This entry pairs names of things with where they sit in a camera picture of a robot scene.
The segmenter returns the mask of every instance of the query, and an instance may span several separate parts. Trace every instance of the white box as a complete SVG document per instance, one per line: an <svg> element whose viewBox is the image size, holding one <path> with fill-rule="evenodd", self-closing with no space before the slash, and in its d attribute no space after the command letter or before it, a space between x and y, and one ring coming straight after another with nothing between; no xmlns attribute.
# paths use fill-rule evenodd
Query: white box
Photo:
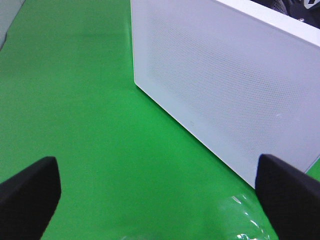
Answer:
<svg viewBox="0 0 320 240"><path fill-rule="evenodd" d="M134 81L252 187L320 156L320 30L249 0L131 0Z"/></svg>

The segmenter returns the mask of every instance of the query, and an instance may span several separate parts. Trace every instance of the green surface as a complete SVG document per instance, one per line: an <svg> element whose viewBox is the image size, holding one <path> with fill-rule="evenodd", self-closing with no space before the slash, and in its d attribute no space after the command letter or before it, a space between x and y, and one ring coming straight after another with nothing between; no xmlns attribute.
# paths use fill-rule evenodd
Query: green surface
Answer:
<svg viewBox="0 0 320 240"><path fill-rule="evenodd" d="M0 51L0 181L57 157L44 240L277 239L253 189L135 86L130 34L129 0L26 0Z"/></svg>

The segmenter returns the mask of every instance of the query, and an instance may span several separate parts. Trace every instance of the black rubber pad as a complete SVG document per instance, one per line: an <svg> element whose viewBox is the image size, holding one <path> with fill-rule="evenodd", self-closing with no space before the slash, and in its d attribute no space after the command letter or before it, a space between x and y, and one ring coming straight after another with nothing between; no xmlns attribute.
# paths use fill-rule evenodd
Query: black rubber pad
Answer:
<svg viewBox="0 0 320 240"><path fill-rule="evenodd" d="M280 240L320 239L320 182L262 154L255 192Z"/></svg>
<svg viewBox="0 0 320 240"><path fill-rule="evenodd" d="M37 240L61 196L55 157L44 157L0 184L0 240Z"/></svg>

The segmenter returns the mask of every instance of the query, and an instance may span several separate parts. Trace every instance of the green mat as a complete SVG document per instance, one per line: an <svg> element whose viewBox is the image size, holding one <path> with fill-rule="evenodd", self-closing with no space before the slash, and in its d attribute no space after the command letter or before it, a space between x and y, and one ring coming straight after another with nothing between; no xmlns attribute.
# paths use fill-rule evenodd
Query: green mat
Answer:
<svg viewBox="0 0 320 240"><path fill-rule="evenodd" d="M58 160L44 240L277 239L253 189L135 86L129 0L27 0L0 109L1 182Z"/></svg>

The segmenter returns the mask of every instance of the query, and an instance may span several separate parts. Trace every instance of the perforated panel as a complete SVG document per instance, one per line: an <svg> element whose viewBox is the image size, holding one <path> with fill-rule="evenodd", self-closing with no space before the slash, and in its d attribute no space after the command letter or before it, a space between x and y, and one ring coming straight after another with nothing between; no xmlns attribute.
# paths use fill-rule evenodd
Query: perforated panel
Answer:
<svg viewBox="0 0 320 240"><path fill-rule="evenodd" d="M303 101L304 89L218 38L195 35L156 9L148 13L153 33L148 38L149 79L224 135L239 154L256 162L262 152L272 152Z"/></svg>
<svg viewBox="0 0 320 240"><path fill-rule="evenodd" d="M274 0L270 8L276 10L279 13L288 15L286 6L282 0Z"/></svg>
<svg viewBox="0 0 320 240"><path fill-rule="evenodd" d="M302 171L317 160L320 76L301 69L320 61L319 46L218 1L142 2L132 2L141 89L251 186L261 153Z"/></svg>

